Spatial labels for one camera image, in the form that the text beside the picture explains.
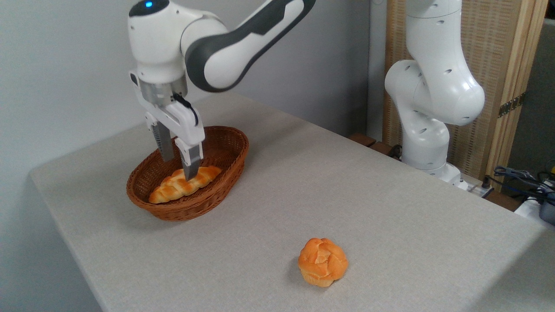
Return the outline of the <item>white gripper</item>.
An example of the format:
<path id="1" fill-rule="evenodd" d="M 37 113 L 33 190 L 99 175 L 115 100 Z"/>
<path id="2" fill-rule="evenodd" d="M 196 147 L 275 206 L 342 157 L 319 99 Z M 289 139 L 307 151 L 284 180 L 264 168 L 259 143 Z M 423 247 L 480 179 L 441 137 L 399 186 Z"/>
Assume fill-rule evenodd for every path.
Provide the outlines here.
<path id="1" fill-rule="evenodd" d="M 140 105 L 149 112 L 145 113 L 147 127 L 155 138 L 161 158 L 164 162 L 174 159 L 171 131 L 177 135 L 175 144 L 186 180 L 195 178 L 203 159 L 202 141 L 206 135 L 197 110 L 174 99 L 174 94 L 187 95 L 186 75 L 170 83 L 154 84 L 141 80 L 136 71 L 129 74 Z"/>

